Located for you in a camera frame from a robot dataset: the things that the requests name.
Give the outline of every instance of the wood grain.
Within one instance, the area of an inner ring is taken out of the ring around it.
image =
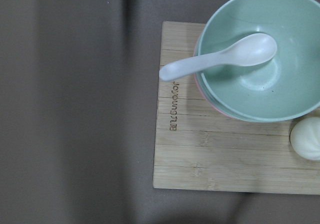
[[[192,56],[203,27],[164,22],[160,66]],[[155,188],[320,194],[320,162],[301,158],[290,145],[298,120],[229,118],[204,100],[193,76],[160,81],[158,93]],[[319,115],[318,108],[306,116]]]

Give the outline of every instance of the green bowl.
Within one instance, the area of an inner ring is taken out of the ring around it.
[[[197,73],[200,91],[221,112],[252,122],[302,116],[320,106],[320,4],[315,0],[230,0],[206,24],[197,54],[216,52],[252,33],[277,42],[267,63],[221,65]]]

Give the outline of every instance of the white spoon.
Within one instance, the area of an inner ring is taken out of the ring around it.
[[[277,43],[270,35],[255,33],[219,52],[169,63],[160,70],[159,77],[163,81],[169,82],[222,64],[254,66],[272,59],[276,52]]]

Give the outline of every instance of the gray surface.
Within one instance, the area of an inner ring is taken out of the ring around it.
[[[152,187],[161,24],[226,1],[0,0],[0,223],[319,223],[319,196]]]

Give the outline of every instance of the spoon handle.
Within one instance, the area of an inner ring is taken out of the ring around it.
[[[159,77],[165,82],[174,81],[178,78],[202,71],[206,68],[220,64],[226,64],[226,56],[219,52],[208,53],[181,59],[165,65],[159,72]]]

